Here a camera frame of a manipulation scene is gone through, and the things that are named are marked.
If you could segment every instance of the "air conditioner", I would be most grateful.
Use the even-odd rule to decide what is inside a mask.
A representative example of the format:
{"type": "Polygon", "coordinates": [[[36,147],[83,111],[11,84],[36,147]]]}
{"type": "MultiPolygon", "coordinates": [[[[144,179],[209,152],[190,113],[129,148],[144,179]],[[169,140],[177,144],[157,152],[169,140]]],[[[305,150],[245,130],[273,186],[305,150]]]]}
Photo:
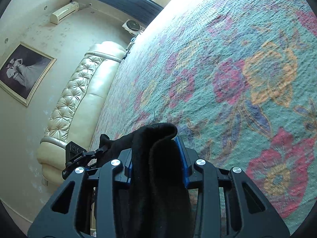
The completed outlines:
{"type": "Polygon", "coordinates": [[[72,15],[79,9],[78,2],[71,2],[70,4],[64,6],[63,8],[57,10],[52,13],[50,17],[50,21],[56,25],[61,23],[64,19],[66,19],[69,15],[72,15]]]}
{"type": "Polygon", "coordinates": [[[141,27],[135,20],[127,20],[122,26],[133,36],[137,36],[140,31],[145,30],[145,28],[141,27]]]}

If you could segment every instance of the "metal screw cap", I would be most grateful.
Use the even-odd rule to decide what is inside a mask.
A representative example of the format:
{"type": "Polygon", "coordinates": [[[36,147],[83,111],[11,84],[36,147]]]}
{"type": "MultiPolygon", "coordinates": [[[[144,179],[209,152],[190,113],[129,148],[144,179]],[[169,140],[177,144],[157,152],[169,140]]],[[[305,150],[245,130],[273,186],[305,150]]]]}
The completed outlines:
{"type": "Polygon", "coordinates": [[[237,167],[237,166],[235,166],[235,167],[232,169],[232,171],[233,171],[234,173],[236,173],[236,174],[239,174],[239,173],[242,172],[241,168],[240,168],[240,167],[237,167]]]}
{"type": "Polygon", "coordinates": [[[75,169],[75,173],[77,173],[77,174],[81,174],[81,173],[83,173],[84,172],[84,168],[83,167],[77,167],[76,169],[75,169]]]}
{"type": "Polygon", "coordinates": [[[197,160],[196,160],[196,164],[198,164],[198,165],[200,165],[200,166],[203,166],[205,163],[206,163],[206,161],[203,160],[203,159],[197,159],[197,160]]]}
{"type": "Polygon", "coordinates": [[[112,160],[111,161],[111,164],[113,165],[113,166],[118,166],[118,165],[120,165],[120,160],[119,159],[114,159],[114,160],[112,160]]]}

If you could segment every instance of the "pink flower pattern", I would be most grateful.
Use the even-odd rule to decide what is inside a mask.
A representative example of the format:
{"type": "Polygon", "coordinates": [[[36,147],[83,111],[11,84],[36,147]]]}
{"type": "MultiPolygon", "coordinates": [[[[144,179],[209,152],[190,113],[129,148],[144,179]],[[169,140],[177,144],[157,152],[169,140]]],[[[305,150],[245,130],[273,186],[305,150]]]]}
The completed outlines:
{"type": "Polygon", "coordinates": [[[214,92],[218,103],[227,101],[230,105],[233,105],[238,101],[242,92],[247,89],[248,84],[242,74],[243,67],[243,60],[233,63],[230,58],[220,63],[213,79],[214,92]]]}
{"type": "Polygon", "coordinates": [[[288,217],[301,203],[314,160],[315,139],[293,145],[293,136],[279,128],[269,149],[249,162],[247,175],[267,196],[281,217],[288,217]]]}
{"type": "Polygon", "coordinates": [[[157,63],[158,56],[159,56],[159,53],[156,53],[154,58],[150,61],[149,65],[147,66],[147,69],[146,69],[147,71],[150,71],[152,67],[157,63]]]}
{"type": "Polygon", "coordinates": [[[142,111],[137,119],[134,121],[131,131],[135,131],[144,125],[150,124],[149,116],[149,113],[142,111]]]}
{"type": "Polygon", "coordinates": [[[177,106],[180,100],[187,102],[192,97],[195,89],[195,74],[196,69],[192,69],[191,71],[184,69],[180,75],[176,77],[176,80],[172,83],[169,90],[171,108],[177,106]]]}
{"type": "Polygon", "coordinates": [[[140,91],[138,94],[137,94],[137,97],[135,99],[135,103],[134,103],[134,110],[138,110],[140,105],[141,105],[141,98],[143,96],[143,93],[144,91],[140,91]]]}
{"type": "Polygon", "coordinates": [[[317,18],[313,12],[297,11],[296,15],[303,27],[317,37],[317,18]]]}
{"type": "Polygon", "coordinates": [[[167,61],[166,61],[166,65],[165,65],[165,71],[166,73],[171,73],[173,71],[173,69],[175,68],[175,65],[176,65],[176,59],[177,59],[177,56],[178,56],[178,52],[175,52],[175,53],[172,53],[167,61]]]}
{"type": "Polygon", "coordinates": [[[233,20],[228,15],[218,15],[207,27],[207,31],[212,37],[217,36],[223,30],[229,30],[232,27],[233,20]]]}

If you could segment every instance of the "black and white photograph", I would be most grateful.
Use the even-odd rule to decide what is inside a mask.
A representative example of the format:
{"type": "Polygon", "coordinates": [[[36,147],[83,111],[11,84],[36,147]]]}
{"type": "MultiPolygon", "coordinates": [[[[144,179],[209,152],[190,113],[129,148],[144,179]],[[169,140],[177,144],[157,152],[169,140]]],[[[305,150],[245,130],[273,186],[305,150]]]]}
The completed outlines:
{"type": "Polygon", "coordinates": [[[38,85],[55,61],[56,58],[20,43],[0,69],[0,85],[28,106],[38,85]]]}

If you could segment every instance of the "leather sofa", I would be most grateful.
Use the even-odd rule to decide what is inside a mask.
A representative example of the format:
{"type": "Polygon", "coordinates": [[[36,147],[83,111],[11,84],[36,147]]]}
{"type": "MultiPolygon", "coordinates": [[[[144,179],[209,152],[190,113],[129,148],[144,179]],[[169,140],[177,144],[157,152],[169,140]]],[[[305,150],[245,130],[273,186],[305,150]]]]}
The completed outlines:
{"type": "Polygon", "coordinates": [[[89,149],[99,115],[126,50],[106,41],[90,48],[64,88],[37,152],[43,177],[63,182],[65,146],[74,141],[89,149]]]}

